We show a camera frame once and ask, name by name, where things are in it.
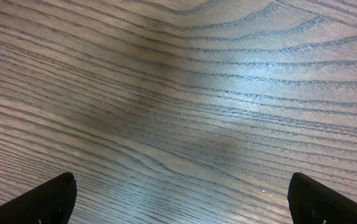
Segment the black plastic part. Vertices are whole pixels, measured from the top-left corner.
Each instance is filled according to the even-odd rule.
[[[0,206],[0,224],[67,224],[76,201],[73,174],[66,172]]]
[[[296,172],[288,191],[293,224],[357,224],[357,203]]]

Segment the brown wood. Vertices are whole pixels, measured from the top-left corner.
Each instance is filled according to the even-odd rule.
[[[0,204],[65,171],[71,223],[357,202],[357,1],[0,0]]]

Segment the wood grain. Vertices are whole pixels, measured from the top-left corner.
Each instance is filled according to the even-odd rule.
[[[291,223],[357,202],[356,0],[0,0],[0,204],[73,172],[71,223]]]

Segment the wooden surface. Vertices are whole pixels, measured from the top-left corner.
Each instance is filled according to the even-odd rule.
[[[357,202],[357,1],[0,0],[0,204],[65,171],[71,223]]]

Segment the black object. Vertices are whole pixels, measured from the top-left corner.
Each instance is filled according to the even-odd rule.
[[[357,203],[296,172],[288,191],[293,224],[357,224]]]
[[[0,206],[0,224],[67,224],[76,201],[73,174],[66,172]]]

